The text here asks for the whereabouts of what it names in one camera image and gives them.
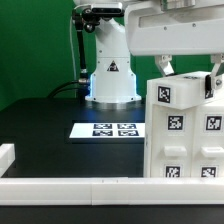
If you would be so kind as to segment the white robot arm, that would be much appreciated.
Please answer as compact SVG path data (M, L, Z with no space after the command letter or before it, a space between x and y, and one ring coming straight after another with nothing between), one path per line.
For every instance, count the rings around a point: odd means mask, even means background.
M224 0L73 1L74 24L96 37L88 101L140 99L129 65L132 55L155 57L168 75L172 56L224 54Z

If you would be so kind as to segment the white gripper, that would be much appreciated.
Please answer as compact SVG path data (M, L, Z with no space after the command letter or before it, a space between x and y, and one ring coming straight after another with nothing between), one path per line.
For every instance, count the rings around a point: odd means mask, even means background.
M171 55L213 54L213 69L205 76L205 98L212 98L223 87L224 3L168 10L160 3L133 4L125 11L125 29L130 52L155 56L164 77L174 73Z

